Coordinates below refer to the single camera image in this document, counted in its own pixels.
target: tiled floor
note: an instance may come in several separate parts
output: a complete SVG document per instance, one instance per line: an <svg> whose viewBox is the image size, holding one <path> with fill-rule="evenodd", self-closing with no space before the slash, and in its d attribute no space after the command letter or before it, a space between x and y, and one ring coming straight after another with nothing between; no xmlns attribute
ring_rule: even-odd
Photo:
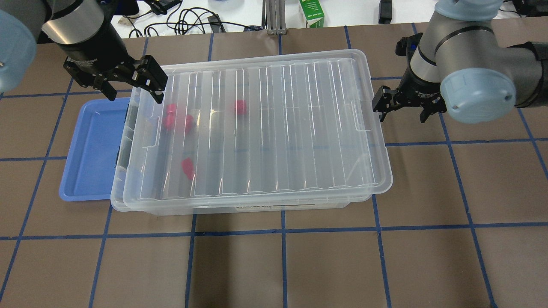
<svg viewBox="0 0 548 308"><path fill-rule="evenodd" d="M548 41L548 18L494 23L501 45ZM132 39L161 64L363 50L395 88L402 36L426 24ZM0 307L544 307L548 108L467 126L389 114L387 193L343 209L153 216L58 196L80 107L64 56L41 45L0 95ZM42 72L48 71L49 78ZM129 96L128 88L118 96Z"/></svg>

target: translucent lid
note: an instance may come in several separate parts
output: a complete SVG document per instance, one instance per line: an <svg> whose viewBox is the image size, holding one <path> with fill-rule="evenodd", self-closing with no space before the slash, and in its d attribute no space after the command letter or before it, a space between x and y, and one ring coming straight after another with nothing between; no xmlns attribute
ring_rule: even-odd
<svg viewBox="0 0 548 308"><path fill-rule="evenodd" d="M353 202L391 186L361 51L163 68L163 104L132 92L115 207Z"/></svg>

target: green and white box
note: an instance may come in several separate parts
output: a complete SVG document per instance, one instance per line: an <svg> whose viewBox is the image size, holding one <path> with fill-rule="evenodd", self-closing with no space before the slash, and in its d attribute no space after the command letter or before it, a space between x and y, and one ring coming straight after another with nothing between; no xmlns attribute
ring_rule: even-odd
<svg viewBox="0 0 548 308"><path fill-rule="evenodd" d="M300 0L302 20L307 28L323 28L326 16L323 14L319 0Z"/></svg>

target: light blue joint cap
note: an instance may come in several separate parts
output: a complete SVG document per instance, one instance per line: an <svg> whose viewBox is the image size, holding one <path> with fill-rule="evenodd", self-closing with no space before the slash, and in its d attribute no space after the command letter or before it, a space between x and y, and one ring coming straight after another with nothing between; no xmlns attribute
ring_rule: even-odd
<svg viewBox="0 0 548 308"><path fill-rule="evenodd" d="M439 0L436 12L464 21L488 21L499 12L503 0Z"/></svg>
<svg viewBox="0 0 548 308"><path fill-rule="evenodd" d="M17 87L36 55L36 40L17 18L0 10L0 93Z"/></svg>
<svg viewBox="0 0 548 308"><path fill-rule="evenodd" d="M516 87L508 76L488 69L464 69L440 86L449 115L462 123L488 122L512 110Z"/></svg>

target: blue tray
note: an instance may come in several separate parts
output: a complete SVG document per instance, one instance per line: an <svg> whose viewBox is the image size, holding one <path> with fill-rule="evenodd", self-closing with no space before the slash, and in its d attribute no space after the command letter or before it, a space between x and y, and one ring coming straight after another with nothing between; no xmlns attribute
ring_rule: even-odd
<svg viewBox="0 0 548 308"><path fill-rule="evenodd" d="M128 104L129 98L120 98L82 106L59 187L61 199L110 199Z"/></svg>

